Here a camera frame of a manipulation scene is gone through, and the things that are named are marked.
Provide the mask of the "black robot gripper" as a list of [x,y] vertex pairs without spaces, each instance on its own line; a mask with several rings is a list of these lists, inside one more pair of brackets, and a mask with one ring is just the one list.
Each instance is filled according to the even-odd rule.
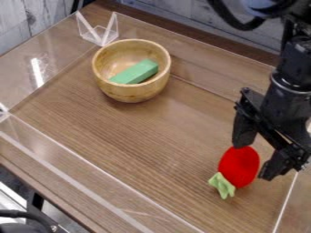
[[291,84],[275,72],[264,95],[248,87],[240,89],[235,110],[234,147],[250,146],[260,134],[274,148],[258,178],[271,181],[292,169],[300,171],[311,159],[311,87]]

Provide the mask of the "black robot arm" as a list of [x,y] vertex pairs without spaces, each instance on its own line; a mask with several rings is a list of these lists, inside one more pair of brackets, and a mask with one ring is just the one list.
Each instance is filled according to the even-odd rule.
[[262,19],[280,18],[284,31],[279,63],[260,94],[244,87],[236,102],[234,147],[262,136],[275,151],[259,178],[272,180],[311,161],[311,0],[242,0]]

